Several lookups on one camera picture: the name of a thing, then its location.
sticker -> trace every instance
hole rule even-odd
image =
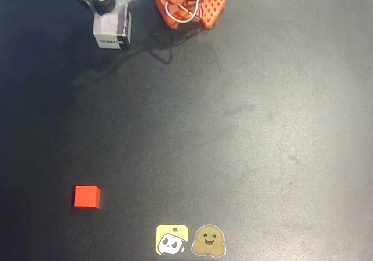
[[[188,227],[185,225],[159,225],[156,232],[156,252],[175,255],[185,251]]]
[[[204,225],[194,236],[192,252],[199,256],[222,257],[226,254],[225,237],[215,225]]]

yellow sticker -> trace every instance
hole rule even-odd
[[[185,252],[188,227],[185,225],[159,225],[156,233],[156,252],[159,255],[175,255]]]

brown emoji sticker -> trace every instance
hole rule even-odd
[[[224,241],[224,234],[219,227],[204,225],[198,229],[194,237],[192,252],[199,256],[222,257],[226,254]]]

white cable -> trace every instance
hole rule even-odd
[[[174,17],[174,16],[173,16],[169,11],[168,11],[168,5],[169,5],[169,4],[170,4],[169,1],[167,1],[166,4],[164,5],[164,9],[166,10],[166,13],[168,14],[168,16],[169,16],[170,18],[172,18],[172,20],[175,20],[175,21],[178,22],[178,23],[188,23],[188,22],[192,21],[192,20],[196,17],[196,15],[197,15],[197,13],[198,13],[199,0],[196,0],[196,8],[195,8],[195,10],[194,10],[193,15],[191,16],[191,18],[189,18],[189,19],[187,19],[187,20],[179,20],[179,19],[177,19],[176,17]]]
[[[189,13],[190,15],[193,15],[193,13],[192,13],[189,9],[187,9],[185,6],[181,5],[180,3],[178,4],[178,6],[179,6],[179,8],[181,8],[183,11]]]

black mat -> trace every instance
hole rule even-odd
[[[0,0],[2,258],[210,260],[190,247],[215,224],[222,260],[369,260],[372,4],[227,0],[172,33],[138,0],[118,52],[73,0]],[[85,184],[100,210],[71,208]]]

